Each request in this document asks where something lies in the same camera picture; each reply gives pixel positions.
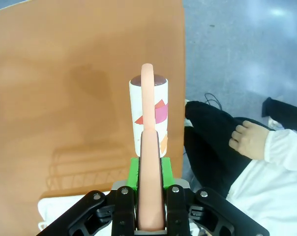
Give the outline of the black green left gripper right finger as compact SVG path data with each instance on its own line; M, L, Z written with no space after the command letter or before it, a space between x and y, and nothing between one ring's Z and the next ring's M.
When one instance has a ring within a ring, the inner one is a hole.
M212 236L268 236L269 231L210 188L193 192L175 179L171 161L161 159L168 236L189 236L192 222Z

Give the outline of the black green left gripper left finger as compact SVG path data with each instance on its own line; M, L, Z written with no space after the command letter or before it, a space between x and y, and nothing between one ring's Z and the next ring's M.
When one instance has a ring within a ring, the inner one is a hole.
M40 236L94 236L109 224L110 236L133 236L139 158L132 158L127 182L109 194L93 190L39 233Z

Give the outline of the person's right hand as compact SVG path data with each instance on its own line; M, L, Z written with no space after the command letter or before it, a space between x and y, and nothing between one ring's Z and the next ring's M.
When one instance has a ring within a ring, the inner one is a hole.
M245 120L232 132L229 146L252 160L264 160L269 132L267 128Z

